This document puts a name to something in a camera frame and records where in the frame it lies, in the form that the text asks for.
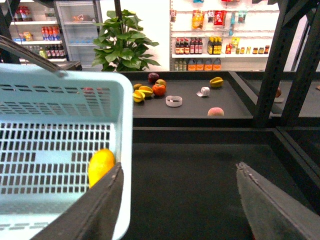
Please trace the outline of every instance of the potted plant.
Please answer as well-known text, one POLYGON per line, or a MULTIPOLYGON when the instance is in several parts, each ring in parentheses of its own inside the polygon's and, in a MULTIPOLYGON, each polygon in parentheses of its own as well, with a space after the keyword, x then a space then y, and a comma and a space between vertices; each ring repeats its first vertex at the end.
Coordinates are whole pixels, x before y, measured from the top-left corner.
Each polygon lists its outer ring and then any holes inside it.
POLYGON ((151 41, 141 31, 139 19, 135 12, 123 10, 122 19, 116 16, 115 11, 107 11, 109 17, 102 23, 98 38, 93 43, 100 48, 95 48, 95 59, 92 66, 102 64, 102 71, 143 71, 149 69, 148 64, 160 66, 151 54, 145 54, 147 46, 157 46, 158 42, 151 41))

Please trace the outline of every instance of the tomato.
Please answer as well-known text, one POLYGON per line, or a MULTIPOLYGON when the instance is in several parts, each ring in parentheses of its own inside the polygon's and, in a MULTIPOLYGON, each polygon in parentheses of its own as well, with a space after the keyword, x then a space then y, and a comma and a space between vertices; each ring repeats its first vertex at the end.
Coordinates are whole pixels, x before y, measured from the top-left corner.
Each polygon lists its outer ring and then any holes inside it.
POLYGON ((166 93, 166 86, 161 84, 155 84, 152 87, 153 93, 156 96, 163 96, 166 93))

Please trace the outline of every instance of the red package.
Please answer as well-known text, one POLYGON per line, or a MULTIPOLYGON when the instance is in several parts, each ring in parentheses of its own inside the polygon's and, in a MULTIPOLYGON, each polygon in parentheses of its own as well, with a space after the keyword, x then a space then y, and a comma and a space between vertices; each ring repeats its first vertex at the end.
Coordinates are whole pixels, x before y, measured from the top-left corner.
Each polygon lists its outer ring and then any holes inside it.
POLYGON ((226 15, 227 15, 227 11, 225 11, 225 10, 215 11, 214 12, 214 25, 224 26, 226 15))

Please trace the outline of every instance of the glass door refrigerator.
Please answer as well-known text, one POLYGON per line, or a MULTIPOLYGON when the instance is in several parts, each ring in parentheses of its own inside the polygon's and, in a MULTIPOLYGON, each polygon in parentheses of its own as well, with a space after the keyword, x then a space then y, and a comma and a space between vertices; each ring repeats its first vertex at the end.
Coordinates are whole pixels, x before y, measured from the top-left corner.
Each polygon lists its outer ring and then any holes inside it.
POLYGON ((58 21, 61 25, 69 61, 80 61, 83 71, 101 71, 102 66, 92 67, 95 59, 93 39, 102 22, 100 3, 91 1, 56 1, 58 21))

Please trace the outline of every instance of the light blue plastic basket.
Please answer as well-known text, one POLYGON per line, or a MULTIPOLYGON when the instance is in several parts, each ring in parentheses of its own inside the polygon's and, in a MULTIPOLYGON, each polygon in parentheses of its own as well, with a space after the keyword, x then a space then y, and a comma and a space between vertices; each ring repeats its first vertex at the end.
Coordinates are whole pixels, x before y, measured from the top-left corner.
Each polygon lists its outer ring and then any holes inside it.
POLYGON ((132 85, 118 73, 0 64, 0 239, 28 240, 89 187, 92 154, 109 148, 124 183, 113 239, 130 222, 132 85))

